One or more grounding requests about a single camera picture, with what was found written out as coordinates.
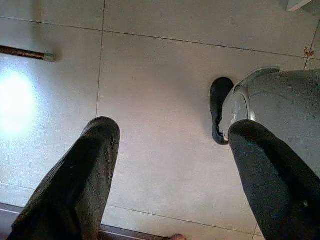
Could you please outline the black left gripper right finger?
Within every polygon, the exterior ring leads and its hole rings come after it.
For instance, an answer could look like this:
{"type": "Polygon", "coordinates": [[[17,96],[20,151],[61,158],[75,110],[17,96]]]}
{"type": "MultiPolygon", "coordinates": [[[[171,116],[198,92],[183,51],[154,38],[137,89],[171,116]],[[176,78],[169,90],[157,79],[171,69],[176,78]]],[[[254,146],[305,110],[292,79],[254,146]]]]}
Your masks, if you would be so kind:
{"type": "Polygon", "coordinates": [[[318,240],[320,179],[307,164],[255,121],[234,123],[228,143],[264,238],[318,240]]]}

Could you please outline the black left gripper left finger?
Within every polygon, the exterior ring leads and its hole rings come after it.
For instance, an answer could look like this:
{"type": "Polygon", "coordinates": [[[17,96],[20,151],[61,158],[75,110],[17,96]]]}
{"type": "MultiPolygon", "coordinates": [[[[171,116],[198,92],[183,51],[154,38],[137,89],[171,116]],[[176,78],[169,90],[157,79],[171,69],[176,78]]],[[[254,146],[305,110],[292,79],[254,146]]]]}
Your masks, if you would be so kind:
{"type": "Polygon", "coordinates": [[[95,240],[116,167],[120,128],[91,120],[12,224],[10,240],[95,240]]]}

